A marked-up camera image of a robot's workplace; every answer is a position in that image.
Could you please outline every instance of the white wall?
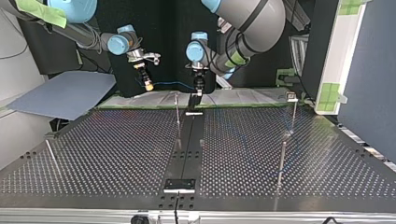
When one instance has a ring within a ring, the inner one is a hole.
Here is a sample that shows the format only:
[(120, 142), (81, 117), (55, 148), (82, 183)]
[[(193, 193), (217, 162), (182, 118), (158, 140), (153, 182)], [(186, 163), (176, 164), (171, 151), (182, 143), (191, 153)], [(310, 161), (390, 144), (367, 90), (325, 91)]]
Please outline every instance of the white wall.
[[(7, 14), (20, 29), (15, 17)], [(0, 170), (39, 145), (50, 132), (50, 118), (4, 109), (8, 103), (44, 83), (26, 41), (0, 14)]]

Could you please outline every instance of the gray fabric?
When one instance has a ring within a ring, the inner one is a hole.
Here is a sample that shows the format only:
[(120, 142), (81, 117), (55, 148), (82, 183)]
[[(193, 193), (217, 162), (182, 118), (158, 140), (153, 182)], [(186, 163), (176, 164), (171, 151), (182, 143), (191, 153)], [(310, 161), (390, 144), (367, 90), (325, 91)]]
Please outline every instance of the gray fabric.
[(339, 120), (362, 140), (396, 161), (396, 1), (367, 4)]
[(115, 84), (115, 78), (109, 74), (66, 72), (29, 91), (7, 107), (74, 120), (96, 106)]
[[(201, 106), (205, 105), (274, 105), (286, 103), (285, 88), (272, 89), (237, 89), (217, 90), (209, 96), (204, 95)], [(133, 97), (114, 96), (100, 105), (109, 107), (167, 107), (175, 106), (175, 95), (178, 93), (180, 106), (187, 106), (190, 95), (178, 91), (153, 91)]]

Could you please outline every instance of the vertical metal post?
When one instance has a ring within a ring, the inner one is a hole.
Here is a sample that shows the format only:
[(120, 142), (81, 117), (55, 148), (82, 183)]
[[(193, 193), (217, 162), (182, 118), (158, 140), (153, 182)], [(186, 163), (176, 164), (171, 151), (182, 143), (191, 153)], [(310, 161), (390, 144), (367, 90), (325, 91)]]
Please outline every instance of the vertical metal post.
[(48, 139), (46, 139), (46, 144), (47, 144), (47, 148), (49, 149), (49, 154), (52, 157), (53, 162), (55, 163), (56, 169), (57, 169), (59, 175), (61, 175), (61, 169), (59, 168), (58, 162), (56, 161), (56, 158), (55, 158), (55, 154), (53, 154), (53, 150), (50, 145), (50, 141)]
[(180, 130), (180, 113), (178, 109), (178, 92), (175, 94), (175, 105), (176, 105), (176, 113), (177, 113), (177, 130), (178, 130), (178, 138), (180, 138), (181, 130)]
[(296, 120), (297, 104), (298, 104), (298, 102), (294, 103), (293, 120), (291, 122), (291, 131), (290, 131), (291, 133), (294, 133), (294, 123), (295, 123), (295, 120)]
[(277, 187), (280, 188), (282, 186), (282, 175), (283, 168), (285, 165), (285, 155), (286, 155), (286, 142), (282, 143), (282, 151), (280, 152), (280, 164), (279, 164), (279, 175), (277, 177)]

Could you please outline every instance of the perforated metal table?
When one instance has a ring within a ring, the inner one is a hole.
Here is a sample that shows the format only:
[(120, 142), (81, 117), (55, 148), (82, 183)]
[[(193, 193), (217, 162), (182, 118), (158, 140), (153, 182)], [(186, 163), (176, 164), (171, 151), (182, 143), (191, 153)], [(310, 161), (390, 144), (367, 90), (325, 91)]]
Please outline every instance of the perforated metal table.
[[(206, 109), (179, 131), (175, 110), (93, 110), (49, 141), (53, 155), (42, 145), (1, 171), (0, 207), (396, 213), (396, 174), (291, 111)], [(195, 179), (195, 193), (164, 194), (167, 179)]]

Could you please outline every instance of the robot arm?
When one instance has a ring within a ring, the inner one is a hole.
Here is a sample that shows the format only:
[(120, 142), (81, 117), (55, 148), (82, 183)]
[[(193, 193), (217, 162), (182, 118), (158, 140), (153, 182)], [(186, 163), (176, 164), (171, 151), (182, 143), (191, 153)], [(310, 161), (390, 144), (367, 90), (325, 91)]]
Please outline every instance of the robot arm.
[(48, 25), (29, 13), (19, 11), (15, 0), (1, 0), (0, 8), (22, 20), (37, 22), (43, 25), (49, 32), (56, 32), (75, 41), (83, 49), (105, 50), (115, 55), (126, 54), (128, 62), (133, 64), (140, 78), (145, 83), (146, 90), (153, 90), (147, 69), (147, 62), (153, 62), (155, 65), (158, 65), (161, 55), (157, 53), (146, 53), (141, 48), (141, 38), (137, 36), (132, 25), (119, 28), (117, 34), (98, 34), (92, 28), (90, 29), (89, 26), (85, 25), (85, 22), (89, 21), (96, 11), (97, 0), (46, 0), (45, 2), (49, 7), (57, 7), (64, 10), (67, 17), (65, 28)]
[(285, 27), (285, 7), (282, 0), (202, 0), (202, 3), (237, 30), (235, 42), (218, 55), (207, 46), (205, 33), (194, 33), (187, 47), (187, 57), (194, 73), (210, 69), (224, 76), (235, 67), (245, 65), (250, 57), (264, 53), (279, 40)]

